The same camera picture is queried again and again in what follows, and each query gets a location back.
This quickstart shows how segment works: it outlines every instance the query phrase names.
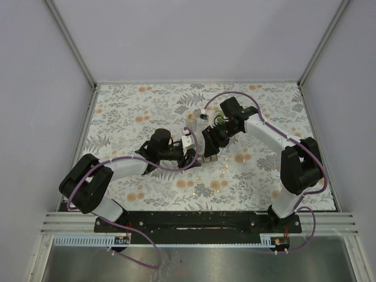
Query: white wall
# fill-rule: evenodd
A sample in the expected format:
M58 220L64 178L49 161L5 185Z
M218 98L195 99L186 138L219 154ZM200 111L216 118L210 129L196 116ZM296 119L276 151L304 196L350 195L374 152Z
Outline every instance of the white wall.
M55 0L97 81L297 81L340 0Z
M341 205L376 269L376 2L353 1L308 81L312 111Z
M89 95L42 1L0 1L1 281L24 277Z

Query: floral pattern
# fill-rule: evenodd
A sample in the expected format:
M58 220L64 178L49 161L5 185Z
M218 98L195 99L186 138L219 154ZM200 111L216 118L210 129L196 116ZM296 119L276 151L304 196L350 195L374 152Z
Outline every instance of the floral pattern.
M84 154L105 159L129 155L161 127L179 140L188 114L199 115L211 97L227 90L251 94L264 116L291 134L312 135L294 83L102 85ZM230 96L219 97L210 108L219 110L219 104ZM246 97L237 99L243 106L252 105ZM197 128L202 128L202 122L198 120ZM161 164L176 167L172 162ZM282 187L279 171L275 153L240 133L231 138L216 162L184 172L156 169L149 175L120 179L110 184L107 195L128 210L265 210ZM322 185L320 180L312 190ZM303 204L314 210L335 210L330 189L307 197Z

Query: wall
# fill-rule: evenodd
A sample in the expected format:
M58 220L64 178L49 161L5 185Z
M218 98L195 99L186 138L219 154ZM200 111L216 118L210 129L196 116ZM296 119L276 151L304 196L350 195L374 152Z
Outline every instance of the wall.
M376 267L376 2L353 1L304 93L336 191Z
M340 0L55 0L97 81L297 81Z
M90 89L41 0L0 2L1 281L22 281Z

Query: floral tablecloth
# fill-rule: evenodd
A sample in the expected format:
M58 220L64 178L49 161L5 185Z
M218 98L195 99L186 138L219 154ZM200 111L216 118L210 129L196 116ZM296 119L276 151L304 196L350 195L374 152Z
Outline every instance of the floral tablecloth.
M129 155L160 127L180 139L189 113L199 114L215 94L235 90L251 94L265 117L298 137L311 136L295 83L101 85L85 153L99 158ZM210 107L230 97L224 95ZM237 96L246 107L252 102ZM239 133L217 162L185 172L156 169L110 184L107 195L127 210L265 210L279 196L280 160L256 138ZM175 163L162 162L166 167ZM313 189L322 187L323 181ZM334 210L330 189L303 201L314 210Z

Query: floor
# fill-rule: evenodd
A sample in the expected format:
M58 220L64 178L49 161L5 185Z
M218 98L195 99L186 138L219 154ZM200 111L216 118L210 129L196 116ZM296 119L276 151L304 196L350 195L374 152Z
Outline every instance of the floor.
M296 246L304 242L301 237L293 239ZM43 281L356 281L340 237L316 237L298 253L277 256L239 248L161 248L160 251L162 268L149 270L125 258L111 256L105 248L53 246ZM124 253L144 263L157 263L152 248L134 247Z
M83 154L105 159L129 155L160 127L178 140L188 114L199 114L211 97L226 90L251 94L276 125L298 137L312 136L295 83L101 85ZM211 108L218 110L228 97L218 98ZM237 99L252 105L246 97ZM265 210L278 197L280 160L261 141L239 133L218 157L185 172L155 170L120 179L110 184L108 196L127 210ZM322 185L320 180L312 190ZM330 189L303 203L314 210L335 210Z

